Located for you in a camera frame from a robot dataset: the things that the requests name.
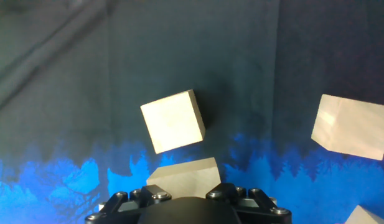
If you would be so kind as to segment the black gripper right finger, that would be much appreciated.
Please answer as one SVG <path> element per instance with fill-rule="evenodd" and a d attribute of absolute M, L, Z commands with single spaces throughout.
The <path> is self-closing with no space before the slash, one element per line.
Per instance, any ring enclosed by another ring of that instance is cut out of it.
<path fill-rule="evenodd" d="M 259 188 L 246 189 L 232 183 L 221 183 L 205 198 L 231 206 L 242 224 L 292 224 L 292 212 L 277 206 Z"/>

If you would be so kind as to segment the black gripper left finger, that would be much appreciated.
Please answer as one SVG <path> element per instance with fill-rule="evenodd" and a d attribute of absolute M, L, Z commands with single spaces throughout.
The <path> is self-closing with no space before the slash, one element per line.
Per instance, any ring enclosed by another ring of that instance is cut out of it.
<path fill-rule="evenodd" d="M 130 219 L 143 209 L 172 199 L 172 195 L 157 185 L 147 185 L 141 189 L 117 192 L 108 201 L 98 205 L 98 211 L 85 217 L 85 224 L 109 223 L 110 218 Z"/>

